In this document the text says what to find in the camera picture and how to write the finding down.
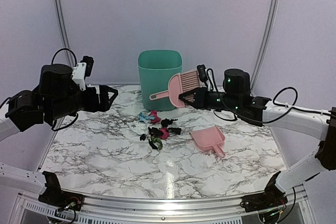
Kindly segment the pink plastic dustpan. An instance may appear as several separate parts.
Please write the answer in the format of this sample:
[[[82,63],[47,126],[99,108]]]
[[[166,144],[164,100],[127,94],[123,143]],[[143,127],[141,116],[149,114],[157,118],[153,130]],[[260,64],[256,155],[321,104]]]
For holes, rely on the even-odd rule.
[[[217,125],[202,130],[191,131],[190,135],[197,148],[201,151],[213,150],[220,158],[225,157],[225,152],[223,151],[225,135]]]

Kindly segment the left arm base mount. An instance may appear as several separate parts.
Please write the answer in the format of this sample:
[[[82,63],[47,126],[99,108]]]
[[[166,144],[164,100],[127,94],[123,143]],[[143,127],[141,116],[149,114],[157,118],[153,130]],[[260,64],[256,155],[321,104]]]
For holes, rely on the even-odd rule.
[[[59,180],[56,174],[44,171],[42,172],[44,179],[46,180],[45,191],[39,195],[38,201],[45,204],[49,204],[61,209],[66,209],[67,206],[74,203],[74,206],[69,206],[72,210],[80,211],[83,204],[83,195],[79,193],[73,193],[61,189]]]

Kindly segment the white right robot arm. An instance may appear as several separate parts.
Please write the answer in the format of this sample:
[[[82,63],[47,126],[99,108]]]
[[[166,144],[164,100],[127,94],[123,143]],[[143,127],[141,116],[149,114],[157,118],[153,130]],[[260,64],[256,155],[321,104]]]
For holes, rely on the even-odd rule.
[[[285,171],[277,172],[268,182],[260,203],[271,207],[288,189],[308,181],[321,172],[335,170],[335,108],[313,110],[278,102],[275,98],[254,97],[250,90],[249,73],[240,69],[224,71],[223,88],[220,92],[211,68],[200,70],[206,87],[194,87],[178,95],[178,99],[194,108],[226,110],[235,117],[255,126],[271,126],[306,134],[318,139],[319,145],[311,154]]]

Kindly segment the pink hand brush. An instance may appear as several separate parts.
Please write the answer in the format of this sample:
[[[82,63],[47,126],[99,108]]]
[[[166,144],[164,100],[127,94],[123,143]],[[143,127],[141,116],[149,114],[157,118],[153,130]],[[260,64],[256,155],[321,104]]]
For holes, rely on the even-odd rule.
[[[173,75],[168,83],[168,89],[149,96],[151,101],[169,98],[171,104],[176,108],[184,108],[185,102],[179,99],[179,95],[187,91],[191,91],[201,86],[198,77],[198,71],[191,70],[184,73]]]

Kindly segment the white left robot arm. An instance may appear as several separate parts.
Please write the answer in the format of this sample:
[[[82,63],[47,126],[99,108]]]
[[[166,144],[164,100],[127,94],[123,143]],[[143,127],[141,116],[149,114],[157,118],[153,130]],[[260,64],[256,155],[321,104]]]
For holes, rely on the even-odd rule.
[[[1,140],[43,123],[57,132],[58,119],[77,118],[80,111],[110,110],[118,91],[105,85],[87,86],[89,74],[85,62],[74,68],[60,63],[44,65],[34,90],[21,91],[1,104]],[[56,206],[67,199],[56,174],[50,172],[30,172],[1,163],[1,185],[46,196]]]

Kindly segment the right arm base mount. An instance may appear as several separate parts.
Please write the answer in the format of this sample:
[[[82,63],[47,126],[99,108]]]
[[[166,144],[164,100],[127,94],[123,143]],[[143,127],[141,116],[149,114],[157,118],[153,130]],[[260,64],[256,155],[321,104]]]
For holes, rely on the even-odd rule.
[[[280,172],[277,172],[271,177],[263,192],[241,198],[240,206],[245,209],[245,212],[282,206],[288,202],[286,194],[276,187],[276,178],[279,174]]]

